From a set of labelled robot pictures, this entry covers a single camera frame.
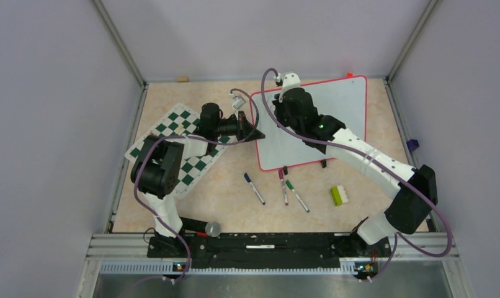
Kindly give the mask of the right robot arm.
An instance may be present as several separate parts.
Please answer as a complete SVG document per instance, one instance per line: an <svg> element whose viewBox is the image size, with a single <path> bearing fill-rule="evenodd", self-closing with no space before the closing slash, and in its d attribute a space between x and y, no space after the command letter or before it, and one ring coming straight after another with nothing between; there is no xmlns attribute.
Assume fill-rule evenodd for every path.
<svg viewBox="0 0 500 298"><path fill-rule="evenodd" d="M352 251L367 256L376 243L397 232L412 235L437 204L435 172L427 165L415 168L377 150L356 136L345 123L320 114L310 93L301 87L275 95L278 123L291 128L303 142L354 167L377 184L392 200L376 215L362 221L351 238Z"/></svg>

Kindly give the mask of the wooden block at wall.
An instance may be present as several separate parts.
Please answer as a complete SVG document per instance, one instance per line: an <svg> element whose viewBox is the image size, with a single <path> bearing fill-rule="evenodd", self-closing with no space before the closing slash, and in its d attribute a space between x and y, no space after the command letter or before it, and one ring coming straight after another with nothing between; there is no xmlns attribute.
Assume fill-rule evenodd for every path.
<svg viewBox="0 0 500 298"><path fill-rule="evenodd" d="M187 82L189 82L189 77L188 76L179 76L179 77L177 77L176 81L178 83L187 83Z"/></svg>

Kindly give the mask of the green-capped marker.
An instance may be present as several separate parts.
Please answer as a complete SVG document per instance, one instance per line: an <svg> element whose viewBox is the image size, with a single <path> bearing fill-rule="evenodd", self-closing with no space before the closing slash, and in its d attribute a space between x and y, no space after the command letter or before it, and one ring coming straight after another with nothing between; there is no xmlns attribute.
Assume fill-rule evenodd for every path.
<svg viewBox="0 0 500 298"><path fill-rule="evenodd" d="M285 183L286 183L287 187L289 188L289 190L291 190L293 192L294 196L297 198L298 202L301 204L301 206L303 207L305 212L310 213L310 209L306 205L305 201L301 198L301 196L299 195L297 190L293 187L291 182L289 180L286 180Z"/></svg>

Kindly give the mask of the green white chessboard mat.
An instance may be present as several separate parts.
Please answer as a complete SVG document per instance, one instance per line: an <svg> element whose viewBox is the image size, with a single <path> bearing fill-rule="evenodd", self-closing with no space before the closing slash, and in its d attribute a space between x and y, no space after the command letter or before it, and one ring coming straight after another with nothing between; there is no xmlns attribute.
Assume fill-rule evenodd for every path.
<svg viewBox="0 0 500 298"><path fill-rule="evenodd" d="M156 137L188 135L196 129L198 124L199 113L197 111L184 104L176 104L125 152L125 158L129 162L134 163L141 152L144 140L150 135ZM185 198L206 175L217 159L228 149L227 144L235 142L236 139L234 137L220 137L218 141L223 145L217 145L209 155L191 156L181 161L181 170L179 171L178 182L174 189L176 198Z"/></svg>

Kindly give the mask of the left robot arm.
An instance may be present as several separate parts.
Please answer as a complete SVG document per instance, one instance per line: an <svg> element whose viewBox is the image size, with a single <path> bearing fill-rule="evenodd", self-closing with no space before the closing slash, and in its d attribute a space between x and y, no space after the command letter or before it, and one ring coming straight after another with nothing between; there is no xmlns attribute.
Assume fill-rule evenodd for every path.
<svg viewBox="0 0 500 298"><path fill-rule="evenodd" d="M154 239L170 256L183 254L186 240L181 234L183 221L176 210L181 163L186 158L206 156L221 143L221 137L235 137L238 143L265 138L243 111L224 118L218 104L202 106L199 122L190 135L182 137L148 136L131 171L133 194L155 221Z"/></svg>

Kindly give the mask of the green white toy block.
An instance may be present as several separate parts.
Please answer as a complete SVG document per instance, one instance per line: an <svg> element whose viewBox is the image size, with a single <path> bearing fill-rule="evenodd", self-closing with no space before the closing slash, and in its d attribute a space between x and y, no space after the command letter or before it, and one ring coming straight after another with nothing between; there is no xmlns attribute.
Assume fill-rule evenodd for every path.
<svg viewBox="0 0 500 298"><path fill-rule="evenodd" d="M330 194L336 207L346 204L349 201L343 186L333 186L330 189Z"/></svg>

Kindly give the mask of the blue-capped marker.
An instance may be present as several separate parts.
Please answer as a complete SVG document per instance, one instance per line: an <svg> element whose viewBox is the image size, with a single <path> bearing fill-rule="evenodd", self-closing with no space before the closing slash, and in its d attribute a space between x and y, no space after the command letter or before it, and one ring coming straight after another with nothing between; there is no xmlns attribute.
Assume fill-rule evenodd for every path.
<svg viewBox="0 0 500 298"><path fill-rule="evenodd" d="M257 198L260 200L261 204L266 205L264 198L262 197L261 193L257 190L257 188L255 187L255 185L253 184L251 178L247 173L244 173L244 178L247 181L247 183L252 187L252 190L254 191Z"/></svg>

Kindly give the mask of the black microphone silver head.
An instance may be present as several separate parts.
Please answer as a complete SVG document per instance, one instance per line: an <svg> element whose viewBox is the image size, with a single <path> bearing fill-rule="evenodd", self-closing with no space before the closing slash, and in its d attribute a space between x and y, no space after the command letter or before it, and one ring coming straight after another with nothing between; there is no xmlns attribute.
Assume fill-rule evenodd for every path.
<svg viewBox="0 0 500 298"><path fill-rule="evenodd" d="M218 222L205 222L187 217L181 217L181 221L184 230L205 233L209 237L218 237L221 234L221 225Z"/></svg>

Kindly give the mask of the purple clip on frame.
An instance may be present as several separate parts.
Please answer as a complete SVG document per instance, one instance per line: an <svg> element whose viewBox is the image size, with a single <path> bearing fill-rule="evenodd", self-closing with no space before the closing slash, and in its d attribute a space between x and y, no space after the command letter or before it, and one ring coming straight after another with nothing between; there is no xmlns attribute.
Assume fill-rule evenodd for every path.
<svg viewBox="0 0 500 298"><path fill-rule="evenodd" d="M416 139L409 139L406 142L406 146L409 152L414 152L420 147L420 144L419 141Z"/></svg>

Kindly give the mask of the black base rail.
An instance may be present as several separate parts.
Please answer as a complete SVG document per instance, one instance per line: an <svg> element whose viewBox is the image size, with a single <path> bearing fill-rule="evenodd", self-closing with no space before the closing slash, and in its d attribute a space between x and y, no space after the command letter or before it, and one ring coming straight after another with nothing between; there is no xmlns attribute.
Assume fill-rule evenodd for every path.
<svg viewBox="0 0 500 298"><path fill-rule="evenodd" d="M346 258L387 257L382 239L366 244L348 233L221 233L217 237L190 232L182 240L155 235L149 258L190 258L193 269L317 269L339 268Z"/></svg>

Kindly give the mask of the purple-capped marker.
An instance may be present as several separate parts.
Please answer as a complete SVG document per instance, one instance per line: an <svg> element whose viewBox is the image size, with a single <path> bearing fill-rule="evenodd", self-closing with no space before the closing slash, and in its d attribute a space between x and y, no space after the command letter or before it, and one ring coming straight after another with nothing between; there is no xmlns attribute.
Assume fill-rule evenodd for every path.
<svg viewBox="0 0 500 298"><path fill-rule="evenodd" d="M285 204L285 206L288 206L288 196L287 196L286 183L284 180L283 170L280 169L278 171L278 174L279 174L279 179L280 179L280 183L281 183L281 187L282 187L282 195L283 195L284 204Z"/></svg>

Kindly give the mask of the pink-framed whiteboard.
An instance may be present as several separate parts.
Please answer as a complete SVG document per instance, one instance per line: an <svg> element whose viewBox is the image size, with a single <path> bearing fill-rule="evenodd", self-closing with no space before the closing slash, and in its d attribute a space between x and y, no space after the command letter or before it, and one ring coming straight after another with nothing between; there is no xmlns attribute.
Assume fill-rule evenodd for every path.
<svg viewBox="0 0 500 298"><path fill-rule="evenodd" d="M319 114L335 117L345 123L354 135L366 140L367 85L365 76L352 76L302 83L301 87L311 94ZM259 112L257 129L266 136L256 141L261 170L279 170L285 166L304 165L330 158L278 128L263 105L260 91L254 92L252 99Z"/></svg>

